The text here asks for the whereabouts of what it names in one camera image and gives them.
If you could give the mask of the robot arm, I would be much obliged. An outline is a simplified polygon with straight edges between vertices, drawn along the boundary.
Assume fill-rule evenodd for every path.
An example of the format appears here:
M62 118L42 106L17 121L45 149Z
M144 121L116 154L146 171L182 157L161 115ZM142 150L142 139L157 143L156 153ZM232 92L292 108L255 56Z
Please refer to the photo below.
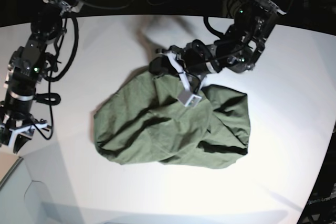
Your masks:
M197 94L208 74L228 68L235 73L253 70L265 50L266 41L278 19L286 15L293 0L244 0L225 33L215 30L203 18L207 30L217 36L212 44L195 39L180 48L157 49L149 72L157 77L172 75L184 90Z
M80 11L83 0L43 0L45 6L31 23L31 34L27 43L13 52L7 66L4 82L5 98L1 101L1 146L18 154L20 149L39 132L45 140L54 132L53 120L36 119L30 110L34 102L45 104L49 110L61 102L57 93L37 93L36 86L42 80L48 84L59 81L69 70L79 44L78 21L73 13ZM74 28L74 45L62 71L58 70L59 55L67 20Z

